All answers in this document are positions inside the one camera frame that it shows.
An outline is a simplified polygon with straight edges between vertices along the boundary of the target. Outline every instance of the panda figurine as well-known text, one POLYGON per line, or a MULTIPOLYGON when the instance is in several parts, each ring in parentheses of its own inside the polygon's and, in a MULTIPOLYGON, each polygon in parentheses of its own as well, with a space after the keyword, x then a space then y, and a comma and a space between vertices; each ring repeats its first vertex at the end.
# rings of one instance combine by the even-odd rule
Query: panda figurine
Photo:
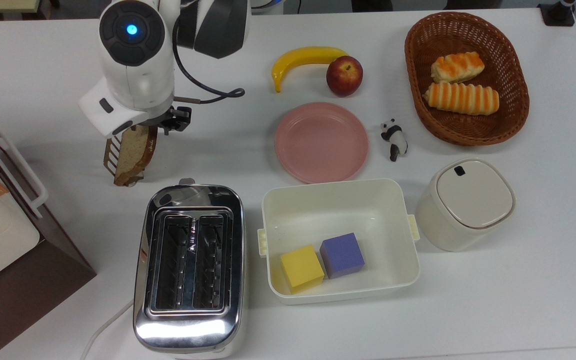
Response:
POLYGON ((381 138, 390 143, 391 162, 396 162, 398 155, 408 152, 408 142, 404 139, 402 127, 395 125, 395 119, 382 123, 381 138))

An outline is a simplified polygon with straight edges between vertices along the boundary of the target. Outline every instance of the wicker basket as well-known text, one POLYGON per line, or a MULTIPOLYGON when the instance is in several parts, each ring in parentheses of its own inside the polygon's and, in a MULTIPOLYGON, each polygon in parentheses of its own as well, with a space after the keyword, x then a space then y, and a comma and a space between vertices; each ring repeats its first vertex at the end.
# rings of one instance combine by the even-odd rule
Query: wicker basket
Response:
POLYGON ((528 117, 528 87, 517 53, 502 32, 468 13, 441 12, 416 23, 406 37, 406 64, 414 107, 423 125, 442 141, 481 146, 507 141, 528 117), (423 100, 433 79, 430 65, 448 54, 477 51, 485 69, 466 84, 491 87, 499 93, 499 110, 471 116, 429 107, 423 100))

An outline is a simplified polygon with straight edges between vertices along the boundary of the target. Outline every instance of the white canister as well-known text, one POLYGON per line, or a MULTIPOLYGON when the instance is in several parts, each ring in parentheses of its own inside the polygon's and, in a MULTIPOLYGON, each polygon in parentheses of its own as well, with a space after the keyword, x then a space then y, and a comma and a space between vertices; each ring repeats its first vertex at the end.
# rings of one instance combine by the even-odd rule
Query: white canister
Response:
POLYGON ((488 162, 471 157, 436 173, 416 205, 419 229, 437 248, 459 251, 501 226, 515 192, 488 162))

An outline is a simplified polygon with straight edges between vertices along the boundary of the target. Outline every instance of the toaster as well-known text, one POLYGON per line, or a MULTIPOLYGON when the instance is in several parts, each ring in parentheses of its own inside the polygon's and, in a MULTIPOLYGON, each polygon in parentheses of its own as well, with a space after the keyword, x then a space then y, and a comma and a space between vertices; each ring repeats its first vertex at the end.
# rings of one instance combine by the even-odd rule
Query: toaster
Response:
POLYGON ((247 321, 242 201, 224 186, 165 187, 148 203, 134 292, 134 333, 176 359, 238 350, 247 321))

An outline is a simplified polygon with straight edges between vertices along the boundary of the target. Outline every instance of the red apple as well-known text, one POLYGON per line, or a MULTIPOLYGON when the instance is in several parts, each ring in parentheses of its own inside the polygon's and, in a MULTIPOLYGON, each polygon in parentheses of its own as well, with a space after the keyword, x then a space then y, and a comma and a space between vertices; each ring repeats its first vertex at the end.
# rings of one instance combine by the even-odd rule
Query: red apple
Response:
POLYGON ((340 56, 330 63, 326 71, 326 82, 338 96, 349 96, 359 89, 364 79, 362 65, 352 56, 340 56))

